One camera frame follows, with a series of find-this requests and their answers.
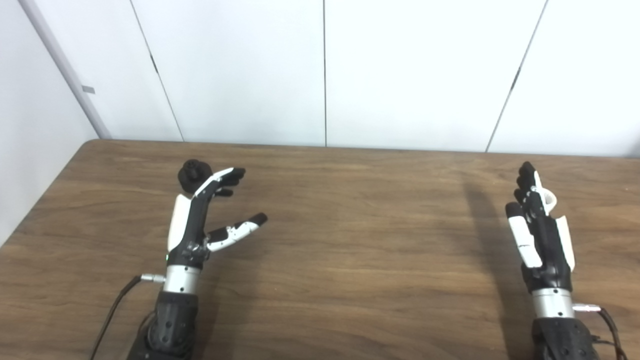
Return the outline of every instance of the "wood grain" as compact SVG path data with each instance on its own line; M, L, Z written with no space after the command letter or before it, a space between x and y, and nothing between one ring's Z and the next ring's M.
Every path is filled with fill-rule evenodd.
M530 359L503 214L525 160L569 219L574 299L607 307L640 358L640 160L96 140L0 249L1 359L87 358L121 287L164 273L188 158L248 169L209 229L269 215L206 264L195 359ZM157 291L125 298L97 359L126 357Z

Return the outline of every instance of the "black cable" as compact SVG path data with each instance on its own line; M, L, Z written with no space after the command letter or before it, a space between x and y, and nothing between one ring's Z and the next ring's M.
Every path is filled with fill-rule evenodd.
M151 310L149 311L149 314L147 314L145 318L142 319L142 321L140 322L140 325L138 326L138 335L140 335L142 328L147 324L147 321L151 318L151 315L155 315L155 313L156 313L156 310Z
M620 343L620 336L618 335L618 328L616 323L613 322L613 318L604 307L600 308L598 314L604 319L604 322L607 323L609 330L611 331L611 335L613 336L613 346L616 349L616 359L617 360L628 360L627 355L624 350L622 350L622 344Z
M98 346L100 346L102 337L104 336L104 333L107 331L107 327L109 327L109 323L111 322L113 313L116 312L116 308L118 307L118 304L120 303L124 295L126 295L129 292L129 290L131 290L134 286L136 286L140 281L141 281L140 275L134 276L133 279L131 279L131 281L129 281L129 283L126 284L124 288L122 288L122 290L120 290L120 294L118 294L118 297L113 302L113 305L111 305L111 309L107 314L107 318L105 319L104 324L102 324L102 328L98 333L98 338L95 340L95 343L93 344L93 350L91 351L91 356L89 357L89 360L93 360L93 358L95 357L95 353L98 352Z

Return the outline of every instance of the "prosthetic hand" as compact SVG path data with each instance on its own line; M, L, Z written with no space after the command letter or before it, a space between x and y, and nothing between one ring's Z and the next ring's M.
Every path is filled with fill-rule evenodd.
M542 187L536 169L526 162L520 168L518 202L506 205L511 232L522 257L522 277L533 296L536 319L532 335L535 360L597 360L593 343L609 343L592 336L575 318L576 311L597 312L614 335L616 358L626 359L620 348L617 329L606 313L596 305L574 304L571 272L575 258L566 217L552 218L556 196Z
M207 208L216 196L229 197L244 177L243 168L228 168L212 174L206 163L187 161L178 174L183 190L178 195L168 237L168 255L164 287L149 324L138 333L128 360L188 360L195 342L195 318L198 313L196 286L203 263L209 254L230 245L257 230L267 221L259 213L246 221L205 234Z

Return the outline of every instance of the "white wall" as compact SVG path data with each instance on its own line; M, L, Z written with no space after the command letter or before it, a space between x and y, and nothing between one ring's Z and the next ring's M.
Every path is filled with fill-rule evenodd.
M0 1L0 245L95 131L17 1Z
M329 146L484 151L544 0L326 0Z
M640 3L550 0L492 152L640 156Z
M324 145L322 0L133 4L185 140Z
M49 29L110 137L182 141L129 0L22 0Z

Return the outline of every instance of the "metal cylinder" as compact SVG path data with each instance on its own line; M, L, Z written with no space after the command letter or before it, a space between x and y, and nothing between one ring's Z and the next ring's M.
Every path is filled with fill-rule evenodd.
M534 290L533 306L538 318L573 318L573 302L571 292L565 289Z
M164 291L172 293L195 294L200 277L200 269L184 265L166 267Z

